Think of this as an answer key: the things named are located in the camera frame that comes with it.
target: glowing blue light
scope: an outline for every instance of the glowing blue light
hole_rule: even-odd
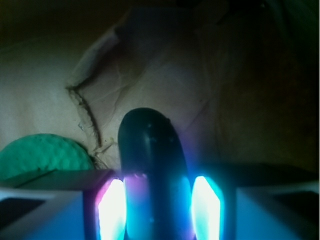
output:
[[[126,230],[127,206],[124,183],[114,179],[98,203],[101,240],[123,240]]]
[[[218,240],[223,234],[224,197],[215,182],[203,176],[195,179],[191,215],[197,240]]]
[[[149,179],[146,175],[131,174],[124,180],[127,221],[126,232],[130,239],[152,239],[154,217],[150,199]]]

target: green textured ball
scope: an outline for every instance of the green textured ball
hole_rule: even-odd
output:
[[[94,169],[87,152],[75,141],[55,134],[19,138],[0,152],[0,180],[37,170]]]

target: purple light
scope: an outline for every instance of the purple light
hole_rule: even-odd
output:
[[[154,224],[149,179],[145,174],[132,174],[126,176],[123,182],[127,196],[127,234],[130,239],[149,240]]]

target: led light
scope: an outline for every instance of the led light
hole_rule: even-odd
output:
[[[191,214],[197,240],[218,240],[223,234],[224,198],[220,188],[210,178],[195,179]]]
[[[123,240],[126,231],[127,207],[124,183],[113,179],[98,194],[97,215],[101,240]]]

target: beige fabric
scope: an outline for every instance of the beige fabric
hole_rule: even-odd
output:
[[[54,133],[82,143],[98,167],[119,169],[121,120],[150,107],[171,119],[188,163],[318,171],[319,65],[296,55],[275,9],[226,14],[224,0],[128,9],[106,23],[92,14],[86,30],[3,42],[0,149]]]

